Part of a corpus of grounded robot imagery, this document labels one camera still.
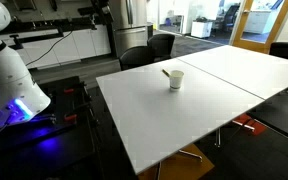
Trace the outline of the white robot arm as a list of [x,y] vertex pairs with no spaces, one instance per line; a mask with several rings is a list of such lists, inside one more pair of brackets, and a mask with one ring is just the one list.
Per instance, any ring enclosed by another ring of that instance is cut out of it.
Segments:
[[[11,21],[0,2],[0,31]],[[50,105],[17,51],[0,39],[0,128],[29,122]]]

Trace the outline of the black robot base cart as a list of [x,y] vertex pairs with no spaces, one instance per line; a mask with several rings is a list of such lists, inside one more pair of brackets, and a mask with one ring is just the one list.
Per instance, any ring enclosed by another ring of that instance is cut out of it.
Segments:
[[[42,180],[96,153],[84,82],[74,76],[41,88],[51,97],[49,107],[0,130],[0,180]],[[72,114],[76,120],[64,121]]]

